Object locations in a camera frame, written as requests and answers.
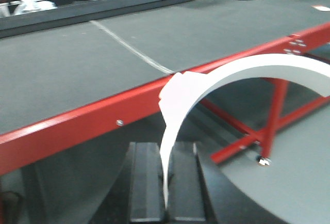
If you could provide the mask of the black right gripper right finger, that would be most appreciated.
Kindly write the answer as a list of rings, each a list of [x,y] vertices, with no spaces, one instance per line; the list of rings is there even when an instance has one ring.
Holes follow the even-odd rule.
[[[177,142],[170,157],[169,223],[285,223],[222,173],[199,143]]]

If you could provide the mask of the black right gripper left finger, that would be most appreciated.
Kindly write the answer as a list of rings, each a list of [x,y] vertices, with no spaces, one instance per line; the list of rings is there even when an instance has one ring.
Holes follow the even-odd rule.
[[[158,144],[131,142],[123,167],[90,223],[164,223]]]

